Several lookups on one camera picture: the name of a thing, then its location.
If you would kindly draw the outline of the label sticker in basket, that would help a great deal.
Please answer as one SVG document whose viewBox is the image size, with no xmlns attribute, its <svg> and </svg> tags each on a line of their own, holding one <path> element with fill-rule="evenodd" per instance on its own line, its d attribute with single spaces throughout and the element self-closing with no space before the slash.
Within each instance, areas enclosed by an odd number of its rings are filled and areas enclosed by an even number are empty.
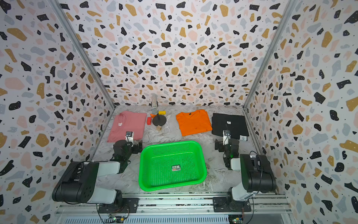
<svg viewBox="0 0 358 224">
<path fill-rule="evenodd" d="M 172 166 L 172 171 L 180 171 L 181 170 L 181 166 L 180 165 L 174 165 Z"/>
</svg>

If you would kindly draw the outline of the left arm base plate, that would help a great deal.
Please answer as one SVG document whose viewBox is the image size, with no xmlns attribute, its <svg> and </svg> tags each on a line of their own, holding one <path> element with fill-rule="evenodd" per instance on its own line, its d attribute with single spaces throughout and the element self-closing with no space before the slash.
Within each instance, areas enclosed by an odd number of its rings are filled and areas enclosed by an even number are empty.
<svg viewBox="0 0 358 224">
<path fill-rule="evenodd" d="M 98 212 L 102 213 L 136 213 L 139 205 L 139 198 L 122 198 L 115 200 L 112 204 L 100 204 Z"/>
</svg>

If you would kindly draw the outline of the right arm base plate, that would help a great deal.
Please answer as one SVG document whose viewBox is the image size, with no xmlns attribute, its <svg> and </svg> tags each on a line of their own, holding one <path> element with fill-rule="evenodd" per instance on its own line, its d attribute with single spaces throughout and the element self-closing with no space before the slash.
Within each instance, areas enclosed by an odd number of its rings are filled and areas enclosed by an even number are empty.
<svg viewBox="0 0 358 224">
<path fill-rule="evenodd" d="M 235 201 L 230 197 L 214 197 L 214 212 L 251 212 L 251 206 L 248 201 Z"/>
</svg>

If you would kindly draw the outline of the pink t-shirt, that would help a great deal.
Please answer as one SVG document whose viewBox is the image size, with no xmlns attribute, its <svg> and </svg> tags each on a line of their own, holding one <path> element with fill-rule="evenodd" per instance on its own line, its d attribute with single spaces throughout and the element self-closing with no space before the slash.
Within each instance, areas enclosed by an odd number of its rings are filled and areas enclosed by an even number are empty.
<svg viewBox="0 0 358 224">
<path fill-rule="evenodd" d="M 133 132 L 135 141 L 141 140 L 146 119 L 146 113 L 124 111 L 116 115 L 107 141 L 115 143 L 119 140 L 126 140 L 126 132 Z"/>
</svg>

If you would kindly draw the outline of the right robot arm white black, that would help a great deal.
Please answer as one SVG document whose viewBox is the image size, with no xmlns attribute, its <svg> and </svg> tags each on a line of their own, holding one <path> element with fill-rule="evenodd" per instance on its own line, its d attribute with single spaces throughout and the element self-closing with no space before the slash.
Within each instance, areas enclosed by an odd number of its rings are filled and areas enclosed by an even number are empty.
<svg viewBox="0 0 358 224">
<path fill-rule="evenodd" d="M 223 153 L 224 165 L 232 171 L 239 171 L 241 183 L 229 189 L 227 202 L 245 202 L 258 193 L 274 192 L 277 183 L 265 155 L 254 151 L 239 153 L 239 141 L 224 136 L 222 141 L 215 140 L 215 150 Z"/>
</svg>

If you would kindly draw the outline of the black folded t-shirt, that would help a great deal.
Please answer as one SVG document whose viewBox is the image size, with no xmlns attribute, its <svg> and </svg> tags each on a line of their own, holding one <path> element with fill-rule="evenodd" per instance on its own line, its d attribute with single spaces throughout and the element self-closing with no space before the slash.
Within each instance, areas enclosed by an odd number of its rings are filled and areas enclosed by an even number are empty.
<svg viewBox="0 0 358 224">
<path fill-rule="evenodd" d="M 249 137 L 249 131 L 244 116 L 214 113 L 212 116 L 212 134 L 223 136 L 223 131 L 229 130 L 231 138 L 239 140 Z"/>
</svg>

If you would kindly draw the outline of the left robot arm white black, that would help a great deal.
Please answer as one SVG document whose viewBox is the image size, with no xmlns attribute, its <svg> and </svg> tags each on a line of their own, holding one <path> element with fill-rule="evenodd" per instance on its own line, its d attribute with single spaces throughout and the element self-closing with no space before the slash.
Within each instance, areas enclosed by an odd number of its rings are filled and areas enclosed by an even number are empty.
<svg viewBox="0 0 358 224">
<path fill-rule="evenodd" d="M 108 161 L 72 161 L 52 192 L 52 199 L 67 204 L 103 204 L 122 206 L 120 190 L 96 186 L 98 177 L 121 174 L 129 158 L 143 150 L 143 142 L 119 140 L 113 145 L 113 156 Z"/>
</svg>

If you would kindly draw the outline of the orange t-shirt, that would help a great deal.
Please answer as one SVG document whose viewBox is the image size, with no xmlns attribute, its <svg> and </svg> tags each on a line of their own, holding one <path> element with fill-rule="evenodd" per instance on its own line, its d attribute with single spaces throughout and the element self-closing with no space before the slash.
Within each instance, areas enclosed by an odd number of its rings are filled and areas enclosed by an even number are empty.
<svg viewBox="0 0 358 224">
<path fill-rule="evenodd" d="M 212 131 L 208 113 L 205 110 L 196 110 L 190 113 L 179 113 L 176 120 L 182 136 Z"/>
</svg>

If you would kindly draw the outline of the green plastic basket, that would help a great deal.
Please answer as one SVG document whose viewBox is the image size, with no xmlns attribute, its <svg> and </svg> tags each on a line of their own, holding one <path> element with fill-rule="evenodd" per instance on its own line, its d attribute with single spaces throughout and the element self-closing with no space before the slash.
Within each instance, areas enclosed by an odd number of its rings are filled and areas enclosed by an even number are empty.
<svg viewBox="0 0 358 224">
<path fill-rule="evenodd" d="M 174 165 L 181 170 L 172 171 Z M 151 145 L 141 153 L 139 186 L 144 191 L 201 184 L 206 177 L 202 147 L 196 141 Z"/>
</svg>

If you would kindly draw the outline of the black round disc stand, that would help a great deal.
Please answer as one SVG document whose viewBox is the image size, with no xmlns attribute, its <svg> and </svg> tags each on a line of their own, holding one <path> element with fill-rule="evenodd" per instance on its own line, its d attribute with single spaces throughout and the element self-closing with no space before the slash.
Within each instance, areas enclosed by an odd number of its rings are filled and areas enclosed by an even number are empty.
<svg viewBox="0 0 358 224">
<path fill-rule="evenodd" d="M 157 114 L 153 119 L 152 122 L 155 126 L 163 126 L 167 122 L 167 118 L 165 115 L 159 115 Z"/>
</svg>

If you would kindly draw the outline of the aluminium rail frame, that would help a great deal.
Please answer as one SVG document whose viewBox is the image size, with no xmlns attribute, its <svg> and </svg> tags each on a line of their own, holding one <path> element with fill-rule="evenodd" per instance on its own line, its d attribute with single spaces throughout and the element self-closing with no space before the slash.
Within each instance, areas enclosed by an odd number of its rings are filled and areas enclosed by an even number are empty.
<svg viewBox="0 0 358 224">
<path fill-rule="evenodd" d="M 228 208 L 224 193 L 124 194 L 124 207 L 104 213 L 98 205 L 60 205 L 57 224 L 294 224 L 284 195 L 259 194 Z"/>
</svg>

